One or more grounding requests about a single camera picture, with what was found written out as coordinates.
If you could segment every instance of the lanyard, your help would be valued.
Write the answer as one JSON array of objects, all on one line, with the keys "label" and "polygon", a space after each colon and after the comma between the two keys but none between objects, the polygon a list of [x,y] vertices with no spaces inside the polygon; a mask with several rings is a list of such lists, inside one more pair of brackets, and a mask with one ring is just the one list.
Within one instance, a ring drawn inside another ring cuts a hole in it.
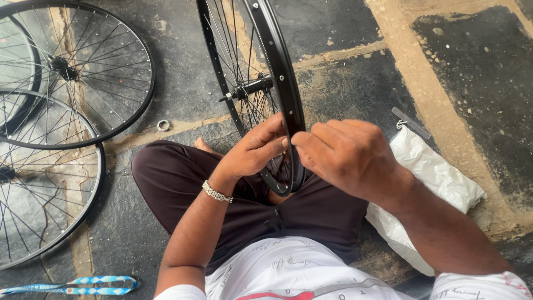
[{"label": "lanyard", "polygon": [[[67,288],[68,285],[90,285],[102,282],[126,281],[132,282],[131,288]],[[56,294],[74,294],[74,295],[123,295],[129,293],[139,285],[139,281],[129,276],[97,276],[82,277],[71,282],[59,285],[29,285],[23,287],[0,289],[0,298],[6,295],[16,293],[27,293],[31,291],[40,291],[45,293]]]}]

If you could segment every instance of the person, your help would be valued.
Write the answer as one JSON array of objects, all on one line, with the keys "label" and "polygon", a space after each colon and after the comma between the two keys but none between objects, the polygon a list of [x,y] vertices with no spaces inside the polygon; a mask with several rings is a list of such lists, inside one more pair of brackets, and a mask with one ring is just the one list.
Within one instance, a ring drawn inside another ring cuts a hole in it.
[{"label": "person", "polygon": [[223,157],[202,139],[200,149],[156,141],[135,156],[134,179],[172,234],[156,300],[412,299],[347,266],[366,201],[400,220],[435,269],[430,299],[532,299],[483,232],[395,160],[377,126],[331,120],[294,134],[309,174],[287,199],[257,174],[287,148],[283,135],[276,114]]}]

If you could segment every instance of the silver bracelet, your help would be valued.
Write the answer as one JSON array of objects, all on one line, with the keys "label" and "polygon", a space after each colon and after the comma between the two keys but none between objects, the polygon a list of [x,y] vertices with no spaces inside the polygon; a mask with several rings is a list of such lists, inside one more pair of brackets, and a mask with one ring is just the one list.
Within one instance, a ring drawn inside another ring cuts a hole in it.
[{"label": "silver bracelet", "polygon": [[226,196],[224,196],[224,194],[219,193],[219,192],[215,191],[214,189],[212,189],[209,186],[209,183],[207,183],[207,180],[204,181],[204,184],[202,184],[202,188],[204,189],[206,194],[208,194],[209,196],[213,197],[214,199],[217,199],[219,201],[228,201],[230,203],[233,201],[233,197],[226,197]]}]

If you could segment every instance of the brown pants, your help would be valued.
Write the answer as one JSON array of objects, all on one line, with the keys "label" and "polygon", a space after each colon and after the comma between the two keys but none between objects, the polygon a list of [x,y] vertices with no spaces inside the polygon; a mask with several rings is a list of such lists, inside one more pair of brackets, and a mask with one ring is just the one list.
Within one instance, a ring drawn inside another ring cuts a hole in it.
[{"label": "brown pants", "polygon": [[[169,234],[220,159],[165,140],[148,144],[137,153],[132,162],[133,177]],[[277,236],[313,239],[347,264],[357,258],[357,237],[367,201],[347,195],[309,171],[302,189],[283,203],[272,206],[268,194],[269,188],[259,174],[239,180],[207,275],[248,244]]]}]

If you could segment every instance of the plastic bag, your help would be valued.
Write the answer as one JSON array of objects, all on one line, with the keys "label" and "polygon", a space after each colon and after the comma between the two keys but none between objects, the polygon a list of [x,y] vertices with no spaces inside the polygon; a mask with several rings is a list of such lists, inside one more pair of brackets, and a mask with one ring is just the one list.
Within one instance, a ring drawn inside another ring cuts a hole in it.
[{"label": "plastic bag", "polygon": [[[424,183],[434,194],[446,200],[464,214],[487,194],[474,181],[450,165],[407,127],[390,142],[394,157]],[[389,246],[415,269],[428,276],[434,270],[418,254],[398,219],[381,207],[370,203],[367,220],[377,229]]]}]

